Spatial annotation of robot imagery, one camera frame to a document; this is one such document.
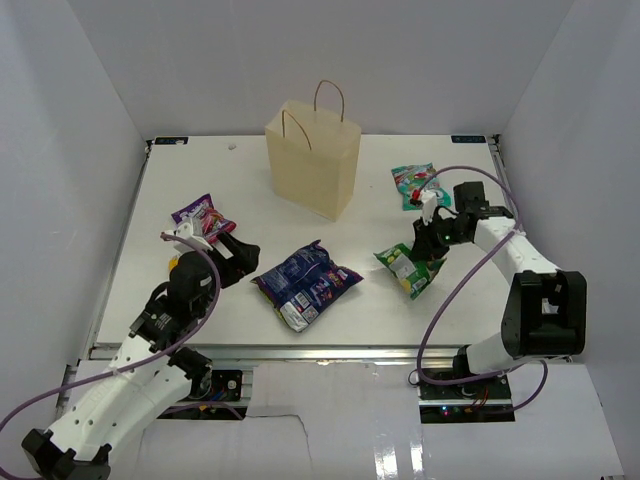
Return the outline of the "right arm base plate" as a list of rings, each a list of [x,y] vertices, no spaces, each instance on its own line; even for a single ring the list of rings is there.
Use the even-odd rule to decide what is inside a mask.
[[[433,385],[419,379],[416,370],[408,375],[410,385],[419,389],[422,400],[510,400],[511,390],[505,377],[495,377],[476,382],[455,385]]]

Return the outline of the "green chips bag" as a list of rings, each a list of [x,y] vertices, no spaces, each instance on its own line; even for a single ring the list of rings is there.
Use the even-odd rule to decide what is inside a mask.
[[[396,244],[374,257],[397,280],[411,300],[415,300],[434,281],[446,259],[411,260],[411,248],[404,243]]]

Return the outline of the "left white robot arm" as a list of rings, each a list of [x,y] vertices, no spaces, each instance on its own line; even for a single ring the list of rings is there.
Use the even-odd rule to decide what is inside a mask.
[[[152,291],[126,339],[97,381],[69,411],[45,429],[33,429],[21,447],[43,479],[106,479],[129,440],[186,398],[211,387],[211,365],[186,346],[211,316],[222,289],[254,272],[260,248],[223,233],[216,248],[184,241],[168,279]]]

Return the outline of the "dark blue snack bag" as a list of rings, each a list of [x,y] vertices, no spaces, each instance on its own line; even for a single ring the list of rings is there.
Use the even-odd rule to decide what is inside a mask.
[[[358,272],[337,265],[321,241],[315,240],[254,277],[251,283],[258,287],[278,317],[291,330],[301,333],[362,280]]]

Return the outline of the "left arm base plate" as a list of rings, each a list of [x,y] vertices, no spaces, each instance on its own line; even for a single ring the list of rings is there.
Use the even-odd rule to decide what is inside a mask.
[[[200,398],[207,401],[239,401],[243,379],[241,370],[212,370],[201,382]]]

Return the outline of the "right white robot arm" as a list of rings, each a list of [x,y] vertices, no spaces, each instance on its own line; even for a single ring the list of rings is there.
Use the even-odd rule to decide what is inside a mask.
[[[413,224],[413,261],[441,260],[453,245],[472,243],[485,252],[510,285],[499,331],[461,347],[453,358],[451,384],[461,397],[484,391],[488,378],[534,359],[570,357],[586,345],[587,280],[547,260],[504,206],[485,197],[480,182],[454,188],[455,210],[442,216],[431,190],[415,190],[422,213]]]

